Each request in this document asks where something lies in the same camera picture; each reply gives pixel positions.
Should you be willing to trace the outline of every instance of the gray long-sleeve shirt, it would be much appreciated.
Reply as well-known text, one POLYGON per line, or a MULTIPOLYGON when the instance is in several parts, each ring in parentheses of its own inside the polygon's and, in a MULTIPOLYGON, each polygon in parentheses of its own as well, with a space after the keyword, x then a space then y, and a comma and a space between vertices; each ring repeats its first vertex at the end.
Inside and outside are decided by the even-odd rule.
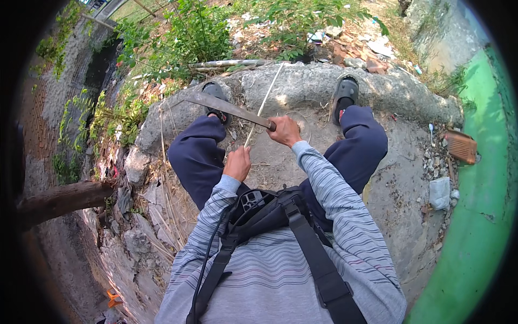
MULTIPOLYGON (((354 291, 354 301, 368 323, 401 323, 407 302, 394 265, 369 211, 338 170, 306 141, 292 147, 307 173, 316 199, 334 221, 333 248, 327 254, 354 291)), ((185 323, 208 244, 208 270, 219 242, 209 242, 223 209, 234 203, 240 182, 223 175, 198 215, 184 249, 172 264, 171 280, 156 323, 185 323)), ((333 323, 320 307, 309 265, 293 232, 280 228, 238 246, 201 322, 333 323)))

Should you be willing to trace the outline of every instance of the wooden handle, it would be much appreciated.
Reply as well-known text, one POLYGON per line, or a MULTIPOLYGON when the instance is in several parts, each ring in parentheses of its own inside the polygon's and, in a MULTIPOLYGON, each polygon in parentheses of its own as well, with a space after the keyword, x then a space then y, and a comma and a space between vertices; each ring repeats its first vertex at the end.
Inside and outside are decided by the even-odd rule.
POLYGON ((268 127, 268 130, 274 132, 275 130, 277 130, 277 125, 274 122, 270 121, 270 126, 268 127))

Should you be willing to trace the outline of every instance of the leg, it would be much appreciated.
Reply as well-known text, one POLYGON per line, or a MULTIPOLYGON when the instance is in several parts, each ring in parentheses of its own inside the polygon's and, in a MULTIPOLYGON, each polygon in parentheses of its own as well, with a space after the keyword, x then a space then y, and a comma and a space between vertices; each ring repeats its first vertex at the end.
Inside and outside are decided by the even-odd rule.
MULTIPOLYGON (((340 126, 345 139, 332 144, 324 157, 336 167, 349 186, 360 194, 387 153, 387 136, 383 127, 372 117, 370 107, 347 107, 340 119, 340 126)), ((333 222, 325 218, 325 211, 316 200, 309 179, 304 180, 300 186, 319 225, 325 232, 331 232, 333 222)))
MULTIPOLYGON (((212 188, 223 174, 225 150, 217 144, 225 135, 225 128, 216 116, 200 116, 175 138, 167 150, 172 169, 199 210, 203 209, 212 188)), ((246 190, 249 188, 241 184, 238 194, 246 190)))

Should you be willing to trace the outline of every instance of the person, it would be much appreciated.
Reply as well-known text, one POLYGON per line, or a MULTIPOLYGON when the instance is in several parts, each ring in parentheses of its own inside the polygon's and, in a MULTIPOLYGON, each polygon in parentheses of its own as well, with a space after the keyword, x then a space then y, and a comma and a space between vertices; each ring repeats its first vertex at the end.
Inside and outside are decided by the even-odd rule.
MULTIPOLYGON (((206 84, 202 91, 226 100, 217 83, 206 84)), ((354 104, 357 98, 356 80, 340 77, 333 95, 333 122, 340 125, 345 139, 332 144, 324 155, 302 140, 297 123, 288 116, 270 118, 277 129, 268 135, 290 147, 308 175, 299 189, 309 214, 327 236, 334 236, 332 247, 320 246, 351 288, 364 320, 401 323, 407 303, 383 236, 359 197, 387 153, 387 136, 370 107, 354 104)), ((206 252, 209 271, 218 253, 219 242, 211 240, 211 234, 225 232, 219 220, 250 190, 243 183, 251 167, 250 147, 230 152, 223 164, 225 150, 217 144, 225 138, 224 127, 231 116, 205 109, 207 115, 180 133, 168 150, 171 166, 201 211, 173 262, 155 323, 180 323, 191 314, 206 252)), ((198 322, 337 322, 319 301, 313 269, 290 227, 261 233, 237 246, 225 271, 230 275, 218 281, 198 322)))

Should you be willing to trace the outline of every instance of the black bag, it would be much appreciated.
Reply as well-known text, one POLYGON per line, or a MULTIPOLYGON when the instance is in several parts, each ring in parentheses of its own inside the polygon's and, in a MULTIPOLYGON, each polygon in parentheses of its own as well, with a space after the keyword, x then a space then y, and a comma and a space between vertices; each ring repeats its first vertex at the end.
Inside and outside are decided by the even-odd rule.
POLYGON ((232 274, 224 271, 239 244, 256 235, 286 226, 293 231, 300 245, 318 289, 320 305, 329 310, 333 322, 366 323, 352 298, 351 287, 342 280, 322 246, 324 244, 332 248, 322 229, 313 221, 299 187, 286 188, 284 185, 284 189, 276 193, 258 189, 247 191, 239 197, 227 215, 227 226, 220 237, 221 249, 198 295, 193 299, 186 324, 200 324, 198 319, 205 313, 216 286, 232 274))

